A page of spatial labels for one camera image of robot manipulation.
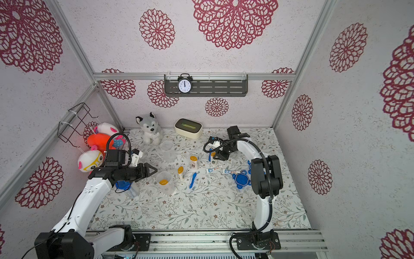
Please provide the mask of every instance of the metal rail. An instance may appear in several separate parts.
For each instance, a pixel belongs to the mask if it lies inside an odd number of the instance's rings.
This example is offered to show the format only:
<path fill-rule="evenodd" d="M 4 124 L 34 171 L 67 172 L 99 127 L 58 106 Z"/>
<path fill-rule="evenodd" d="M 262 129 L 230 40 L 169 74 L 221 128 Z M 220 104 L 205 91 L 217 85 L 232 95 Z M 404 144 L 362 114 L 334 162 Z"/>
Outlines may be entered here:
<path fill-rule="evenodd" d="M 296 69 L 297 76 L 290 84 L 290 87 L 287 88 L 282 104 L 280 105 L 276 117 L 273 121 L 272 128 L 275 130 L 279 126 L 282 116 L 286 112 L 289 103 L 292 101 L 297 85 L 303 78 L 306 68 L 309 65 L 310 59 L 316 50 L 316 46 L 320 41 L 323 32 L 325 31 L 327 22 L 329 21 L 332 15 L 332 11 L 335 7 L 336 2 L 337 0 L 326 0 L 322 7 L 322 11 L 319 14 L 318 20 L 315 24 L 315 27 L 313 28 L 312 34 L 310 35 L 305 51 L 303 52 L 299 65 Z"/>
<path fill-rule="evenodd" d="M 69 46 L 72 47 L 76 57 L 78 58 L 85 74 L 88 76 L 91 83 L 95 83 L 95 79 L 93 77 L 93 68 L 90 64 L 89 60 L 86 58 L 85 52 L 77 40 L 75 33 L 73 32 L 72 28 L 69 25 L 66 16 L 63 14 L 63 10 L 58 4 L 56 0 L 44 0 L 46 6 L 48 7 L 49 11 L 52 13 L 55 21 L 59 25 L 59 29 L 62 32 L 65 39 L 68 41 Z"/>
<path fill-rule="evenodd" d="M 66 19 L 65 14 L 63 13 L 62 8 L 60 7 L 57 0 L 45 0 L 45 4 L 52 13 L 53 17 L 55 18 L 55 21 L 59 25 L 59 29 L 62 32 L 65 39 L 68 41 L 69 46 L 72 48 L 73 52 L 75 53 L 77 59 L 80 62 L 80 65 L 82 66 L 85 74 L 91 81 L 91 83 L 96 84 L 96 80 L 94 78 L 94 70 L 89 62 L 85 52 L 82 49 L 82 46 L 80 45 L 79 41 L 77 40 L 75 33 L 73 32 L 68 20 Z M 101 85 L 98 85 L 100 91 L 99 96 L 106 107 L 108 113 L 111 115 L 112 119 L 117 124 L 116 126 L 119 128 L 119 130 L 122 132 L 123 126 L 121 123 L 121 120 L 117 113 L 115 112 L 115 109 L 113 108 L 111 102 L 109 101 L 109 98 L 105 91 L 103 90 Z"/>
<path fill-rule="evenodd" d="M 181 73 L 94 73 L 95 80 L 176 80 Z M 283 73 L 189 73 L 194 80 L 294 80 L 296 74 Z"/>
<path fill-rule="evenodd" d="M 88 90 L 77 100 L 77 104 L 85 102 L 93 93 L 97 91 L 95 85 L 90 85 Z M 78 106 L 73 111 L 79 112 L 82 106 Z M 73 112 L 67 112 L 65 116 L 60 120 L 69 123 L 75 118 Z M 45 159 L 48 152 L 54 147 L 54 145 L 60 141 L 58 138 L 58 124 L 52 129 L 52 131 L 44 138 L 40 145 L 31 153 L 26 161 L 19 167 L 16 173 L 10 180 L 3 186 L 0 191 L 0 213 L 6 207 L 8 201 L 12 201 L 13 197 L 20 191 L 23 185 L 27 182 L 30 176 L 37 170 L 38 166 Z M 63 123 L 60 126 L 61 132 L 63 132 L 67 124 Z"/>
<path fill-rule="evenodd" d="M 319 230 L 275 230 L 279 235 L 282 249 L 280 252 L 327 252 L 325 241 Z M 134 234 L 151 234 L 151 243 L 148 252 L 138 254 L 177 254 L 177 253 L 231 253 L 229 239 L 234 232 L 248 232 L 246 230 L 158 230 L 133 231 Z M 96 235 L 95 231 L 88 231 L 87 235 Z M 262 250 L 237 250 L 244 252 L 265 252 Z M 125 252 L 105 252 L 104 254 L 125 254 Z"/>

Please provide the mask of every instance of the zip tie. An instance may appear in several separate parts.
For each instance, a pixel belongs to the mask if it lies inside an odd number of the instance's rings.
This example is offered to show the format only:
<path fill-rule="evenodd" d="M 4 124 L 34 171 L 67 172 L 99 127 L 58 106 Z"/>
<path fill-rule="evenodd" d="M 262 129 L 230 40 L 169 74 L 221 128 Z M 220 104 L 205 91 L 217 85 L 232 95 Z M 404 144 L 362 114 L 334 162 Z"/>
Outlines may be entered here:
<path fill-rule="evenodd" d="M 94 131 L 94 128 L 92 128 L 92 126 L 89 126 L 89 128 L 91 129 L 91 131 L 96 134 L 96 132 Z"/>
<path fill-rule="evenodd" d="M 67 124 L 67 125 L 69 125 L 69 126 L 71 126 L 71 127 L 72 127 L 72 124 L 69 124 L 69 123 L 67 123 L 66 121 L 60 121 L 60 123 Z"/>
<path fill-rule="evenodd" d="M 69 111 L 73 112 L 73 113 L 76 115 L 76 117 L 77 117 L 77 112 L 75 112 L 75 111 L 73 111 L 73 110 L 69 110 Z"/>

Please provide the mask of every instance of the red flower pattern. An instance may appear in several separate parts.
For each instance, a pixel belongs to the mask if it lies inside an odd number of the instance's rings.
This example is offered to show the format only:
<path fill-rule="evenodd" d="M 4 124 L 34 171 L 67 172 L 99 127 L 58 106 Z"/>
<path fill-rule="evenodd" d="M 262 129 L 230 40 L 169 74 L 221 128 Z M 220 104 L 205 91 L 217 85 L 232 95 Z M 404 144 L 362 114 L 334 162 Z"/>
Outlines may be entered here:
<path fill-rule="evenodd" d="M 123 73 L 118 69 L 106 69 L 102 73 Z M 102 80 L 105 91 L 118 99 L 129 99 L 135 94 L 135 84 L 132 80 Z"/>
<path fill-rule="evenodd" d="M 272 22 L 277 0 L 193 0 L 194 18 L 216 47 L 241 48 L 262 35 Z"/>
<path fill-rule="evenodd" d="M 220 117 L 229 110 L 229 103 L 223 98 L 211 98 L 205 105 L 206 112 L 213 117 Z"/>
<path fill-rule="evenodd" d="M 94 133 L 94 128 L 96 126 L 98 126 L 98 123 L 95 121 L 91 121 L 88 122 L 88 124 L 86 124 L 85 129 L 83 130 L 83 141 L 89 148 L 91 147 L 88 145 L 88 137 Z"/>
<path fill-rule="evenodd" d="M 309 126 L 313 115 L 312 102 L 309 96 L 303 94 L 299 96 L 292 108 L 292 122 L 298 131 L 302 131 Z"/>
<path fill-rule="evenodd" d="M 166 49 L 173 43 L 176 32 L 170 18 L 159 10 L 147 10 L 141 16 L 140 31 L 145 42 L 154 49 Z"/>
<path fill-rule="evenodd" d="M 61 165 L 52 157 L 46 157 L 14 200 L 22 207 L 40 208 L 55 198 L 62 187 L 62 182 Z"/>
<path fill-rule="evenodd" d="M 0 56 L 4 64 L 40 74 L 53 70 L 63 53 L 62 42 L 59 27 L 43 1 L 1 1 Z"/>
<path fill-rule="evenodd" d="M 3 248 L 4 245 L 4 231 L 1 229 L 1 225 L 0 225 L 0 254 L 1 254 L 1 249 Z"/>
<path fill-rule="evenodd" d="M 168 97 L 164 93 L 164 81 L 158 80 L 151 82 L 148 86 L 147 94 L 149 99 L 160 107 L 169 108 L 177 104 L 180 98 Z"/>
<path fill-rule="evenodd" d="M 291 68 L 279 68 L 273 70 L 272 73 L 294 73 Z M 270 98 L 278 98 L 284 96 L 290 82 L 288 80 L 265 80 L 262 82 L 262 93 Z"/>
<path fill-rule="evenodd" d="M 321 160 L 315 160 L 309 166 L 308 180 L 312 189 L 318 194 L 327 194 L 332 187 L 332 174 L 328 165 Z"/>
<path fill-rule="evenodd" d="M 367 37 L 366 28 L 360 23 L 352 24 L 341 32 L 330 53 L 332 70 L 342 72 L 351 68 L 362 55 Z"/>
<path fill-rule="evenodd" d="M 414 234 L 411 230 L 387 232 L 381 238 L 381 259 L 412 259 L 414 258 Z"/>
<path fill-rule="evenodd" d="M 392 52 L 390 66 L 384 71 L 380 94 L 383 111 L 392 118 L 392 126 L 408 133 L 414 142 L 414 25 L 403 44 Z"/>

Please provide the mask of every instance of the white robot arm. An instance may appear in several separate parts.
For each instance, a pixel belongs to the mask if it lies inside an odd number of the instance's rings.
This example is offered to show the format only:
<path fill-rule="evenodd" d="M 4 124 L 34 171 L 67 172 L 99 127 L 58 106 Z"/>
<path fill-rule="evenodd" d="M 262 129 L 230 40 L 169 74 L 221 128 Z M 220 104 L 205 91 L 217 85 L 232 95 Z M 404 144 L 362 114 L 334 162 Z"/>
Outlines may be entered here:
<path fill-rule="evenodd" d="M 128 137 L 123 133 L 114 134 L 108 142 L 118 135 L 125 136 L 129 143 Z M 88 176 L 85 188 L 65 216 L 50 232 L 40 233 L 36 238 L 34 247 L 38 258 L 96 259 L 114 246 L 125 250 L 134 246 L 134 237 L 129 225 L 113 226 L 99 235 L 85 238 L 91 218 L 115 182 L 132 183 L 157 172 L 157 169 L 148 163 L 138 163 L 142 152 L 137 149 L 130 149 L 130 158 L 126 166 L 122 166 L 125 161 L 124 150 L 106 151 L 104 163 Z"/>
<path fill-rule="evenodd" d="M 236 234 L 239 236 L 237 242 L 238 248 L 241 249 L 243 243 L 248 243 L 246 247 L 256 247 L 265 249 L 270 240 L 275 240 L 276 233 L 273 232 L 272 224 L 272 205 L 283 188 L 282 170 L 277 156 L 268 155 L 260 151 L 258 146 L 251 141 L 246 133 L 240 133 L 237 126 L 227 129 L 228 140 L 222 140 L 217 137 L 210 137 L 204 145 L 205 152 L 216 152 L 213 159 L 227 160 L 230 153 L 234 151 L 242 152 L 248 160 L 251 161 L 251 184 L 255 194 L 257 194 L 256 216 L 252 225 L 252 232 L 247 234 Z M 212 150 L 207 151 L 205 147 L 210 145 Z M 233 250 L 230 239 L 230 247 L 233 253 L 239 258 Z"/>

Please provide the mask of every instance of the table surface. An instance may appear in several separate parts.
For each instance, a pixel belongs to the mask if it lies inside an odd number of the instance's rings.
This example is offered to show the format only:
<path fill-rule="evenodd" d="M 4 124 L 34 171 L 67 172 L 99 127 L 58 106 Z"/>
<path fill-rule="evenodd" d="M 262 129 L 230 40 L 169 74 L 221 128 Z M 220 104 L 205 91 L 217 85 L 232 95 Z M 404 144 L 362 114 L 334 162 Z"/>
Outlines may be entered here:
<path fill-rule="evenodd" d="M 177 192 L 166 196 L 158 189 L 155 174 L 137 182 L 140 195 L 135 199 L 125 194 L 115 193 L 115 188 L 107 194 L 91 220 L 89 229 L 104 230 L 112 225 L 129 224 L 137 229 L 246 229 L 250 228 L 255 217 L 256 195 L 251 186 L 237 189 L 230 174 L 223 173 L 223 168 L 231 170 L 248 169 L 246 157 L 239 151 L 230 154 L 227 161 L 217 161 L 220 170 L 207 173 L 205 168 L 212 166 L 207 162 L 208 154 L 202 151 L 209 136 L 227 139 L 225 128 L 204 129 L 199 139 L 190 139 L 178 135 L 173 129 L 163 129 L 164 140 L 174 142 L 177 159 L 165 163 L 159 154 L 159 146 L 144 145 L 141 130 L 133 129 L 129 133 L 132 148 L 144 152 L 140 162 L 148 162 L 158 172 L 168 171 L 173 174 Z M 272 128 L 240 128 L 248 133 L 253 142 L 269 155 L 280 159 L 284 187 L 277 196 L 273 209 L 274 228 L 310 228 L 305 209 L 293 183 L 286 161 Z M 194 187 L 189 189 L 192 174 L 190 156 L 198 157 L 200 173 Z M 188 168 L 182 181 L 177 175 L 180 166 Z"/>

